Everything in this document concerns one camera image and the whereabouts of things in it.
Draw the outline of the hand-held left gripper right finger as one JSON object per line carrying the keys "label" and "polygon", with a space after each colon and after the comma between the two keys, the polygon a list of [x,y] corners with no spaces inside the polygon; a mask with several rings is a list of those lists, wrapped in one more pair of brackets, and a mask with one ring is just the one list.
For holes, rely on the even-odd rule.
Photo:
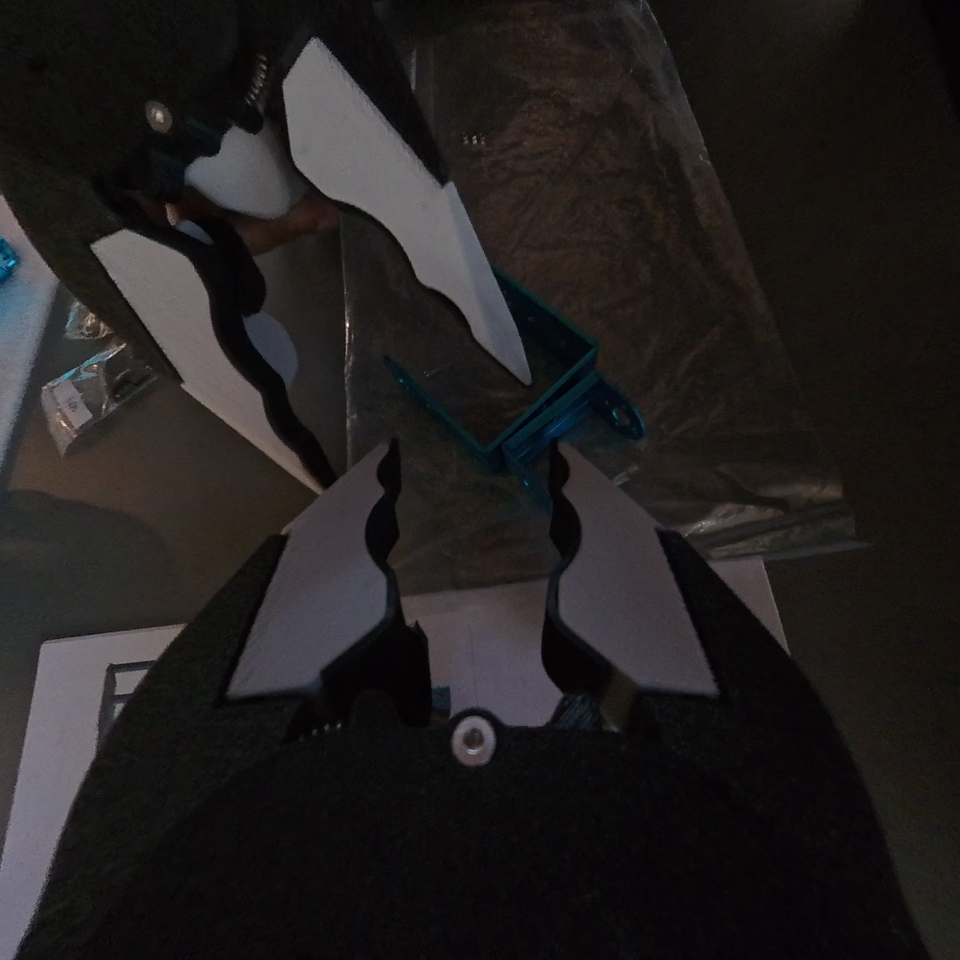
{"label": "hand-held left gripper right finger", "polygon": [[613,674],[639,690],[715,698],[719,686],[669,561],[666,531],[574,446],[551,443],[544,668],[567,692]]}

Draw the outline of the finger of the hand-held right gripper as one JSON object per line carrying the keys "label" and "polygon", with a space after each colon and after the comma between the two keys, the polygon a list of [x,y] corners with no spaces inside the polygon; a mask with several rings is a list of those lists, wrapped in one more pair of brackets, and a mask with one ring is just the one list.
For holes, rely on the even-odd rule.
{"label": "finger of the hand-held right gripper", "polygon": [[305,43],[282,89],[298,171],[331,201],[378,222],[417,281],[449,300],[476,342],[529,386],[521,334],[455,184],[428,172],[318,38]]}
{"label": "finger of the hand-held right gripper", "polygon": [[94,242],[91,251],[190,397],[307,488],[320,493],[333,483],[271,422],[266,389],[219,341],[210,292],[184,252],[129,229]]}

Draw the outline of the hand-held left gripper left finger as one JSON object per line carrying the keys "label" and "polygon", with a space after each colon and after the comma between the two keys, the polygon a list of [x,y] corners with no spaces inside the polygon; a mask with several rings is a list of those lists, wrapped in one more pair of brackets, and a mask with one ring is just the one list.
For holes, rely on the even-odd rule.
{"label": "hand-held left gripper left finger", "polygon": [[380,443],[288,527],[225,690],[229,701],[318,694],[325,673],[400,610],[400,443]]}

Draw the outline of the blue metal bracket assembly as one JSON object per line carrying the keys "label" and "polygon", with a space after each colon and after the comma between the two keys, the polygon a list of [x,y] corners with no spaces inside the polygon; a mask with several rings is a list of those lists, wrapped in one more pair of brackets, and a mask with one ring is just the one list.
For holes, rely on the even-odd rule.
{"label": "blue metal bracket assembly", "polygon": [[596,413],[630,441],[644,438],[646,423],[630,397],[597,370],[600,346],[597,338],[548,306],[505,271],[494,269],[493,273],[523,342],[532,343],[560,362],[561,374],[491,442],[477,438],[454,414],[450,403],[426,386],[425,376],[415,376],[389,355],[383,356],[383,364],[403,389],[492,470],[511,473],[528,494],[546,507],[549,505],[547,487],[536,477],[531,464],[554,441],[563,438],[591,413]]}

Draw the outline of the clear plastic bag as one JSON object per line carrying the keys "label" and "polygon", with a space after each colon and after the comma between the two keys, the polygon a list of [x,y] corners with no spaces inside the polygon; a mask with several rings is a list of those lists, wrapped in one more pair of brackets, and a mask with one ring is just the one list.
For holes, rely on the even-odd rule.
{"label": "clear plastic bag", "polygon": [[[495,268],[599,341],[646,424],[565,435],[710,560],[861,546],[673,57],[647,2],[382,2]],[[464,134],[486,137],[465,147]],[[546,578],[549,507],[390,375],[389,355],[490,443],[561,375],[526,342],[524,388],[369,219],[341,229],[346,445],[399,441],[403,594]]]}

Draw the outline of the grey desk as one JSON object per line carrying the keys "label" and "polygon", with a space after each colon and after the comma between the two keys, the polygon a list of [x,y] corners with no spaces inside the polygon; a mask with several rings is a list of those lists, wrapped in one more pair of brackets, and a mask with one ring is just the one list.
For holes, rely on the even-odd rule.
{"label": "grey desk", "polygon": [[[926,2],[653,2],[815,428],[869,547],[777,561],[787,641],[861,766],[931,954],[958,940],[958,116]],[[2,833],[43,642],[191,618],[306,489],[182,388],[8,491],[128,515],[139,602],[2,612]]]}

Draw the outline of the person's right hand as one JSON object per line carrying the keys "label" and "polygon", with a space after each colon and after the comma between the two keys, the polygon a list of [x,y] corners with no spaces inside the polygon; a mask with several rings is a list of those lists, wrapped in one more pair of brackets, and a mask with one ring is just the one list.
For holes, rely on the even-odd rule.
{"label": "person's right hand", "polygon": [[229,218],[253,257],[270,253],[305,236],[323,234],[340,225],[340,211],[324,196],[310,193],[275,219],[236,214]]}

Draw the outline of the scattered small parts bags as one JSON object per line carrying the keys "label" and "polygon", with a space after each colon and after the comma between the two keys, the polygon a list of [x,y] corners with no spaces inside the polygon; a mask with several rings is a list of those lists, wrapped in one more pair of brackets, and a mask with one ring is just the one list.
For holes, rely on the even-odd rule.
{"label": "scattered small parts bags", "polygon": [[111,426],[119,411],[159,381],[152,367],[77,298],[70,303],[64,338],[96,348],[77,366],[47,382],[40,403],[58,455],[66,458]]}

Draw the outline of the white foam slab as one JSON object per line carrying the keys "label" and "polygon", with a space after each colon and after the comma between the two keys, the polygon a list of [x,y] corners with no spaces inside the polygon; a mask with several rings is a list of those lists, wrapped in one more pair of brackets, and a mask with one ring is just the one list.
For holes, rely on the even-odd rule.
{"label": "white foam slab", "polygon": [[60,281],[1,198],[1,235],[18,257],[1,285],[1,491],[10,486],[26,430],[46,330]]}

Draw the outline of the assembly instruction manual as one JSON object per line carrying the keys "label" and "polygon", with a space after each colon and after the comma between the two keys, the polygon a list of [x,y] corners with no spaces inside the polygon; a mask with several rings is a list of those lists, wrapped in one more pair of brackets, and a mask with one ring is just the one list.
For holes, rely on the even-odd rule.
{"label": "assembly instruction manual", "polygon": [[[546,581],[407,596],[404,614],[429,641],[435,689],[450,710],[483,707],[539,726],[560,693],[540,642]],[[2,858],[2,938],[19,937],[42,893],[66,815],[95,755],[108,677],[132,693],[183,624],[51,640],[41,646]]]}

